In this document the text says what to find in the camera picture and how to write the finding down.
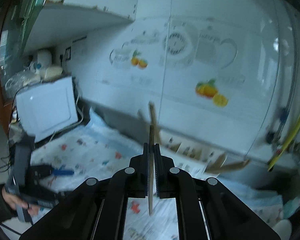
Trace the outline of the person left hand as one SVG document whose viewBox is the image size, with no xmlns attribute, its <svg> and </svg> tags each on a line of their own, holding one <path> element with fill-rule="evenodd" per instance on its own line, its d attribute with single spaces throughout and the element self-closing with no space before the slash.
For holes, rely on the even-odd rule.
<svg viewBox="0 0 300 240">
<path fill-rule="evenodd" d="M 38 215 L 38 212 L 40 210 L 39 206 L 30 205 L 27 202 L 20 199 L 18 196 L 7 193 L 4 187 L 2 188 L 1 194 L 4 201 L 6 202 L 6 204 L 8 204 L 8 206 L 10 206 L 11 209 L 16 210 L 19 206 L 23 209 L 26 209 L 26 211 L 31 217 Z"/>
</svg>

